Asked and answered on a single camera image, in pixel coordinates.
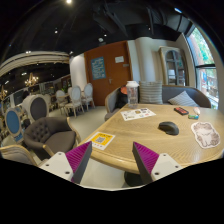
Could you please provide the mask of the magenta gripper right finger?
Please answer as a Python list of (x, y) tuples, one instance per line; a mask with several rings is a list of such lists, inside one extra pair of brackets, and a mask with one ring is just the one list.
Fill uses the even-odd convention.
[(167, 153), (158, 154), (140, 143), (133, 143), (132, 152), (145, 185), (182, 169)]

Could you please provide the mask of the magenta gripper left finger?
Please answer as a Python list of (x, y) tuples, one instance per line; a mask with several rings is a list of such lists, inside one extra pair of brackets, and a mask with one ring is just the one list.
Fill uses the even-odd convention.
[(41, 169), (79, 184), (82, 180), (91, 153), (92, 142), (89, 141), (67, 153), (56, 153), (41, 166)]

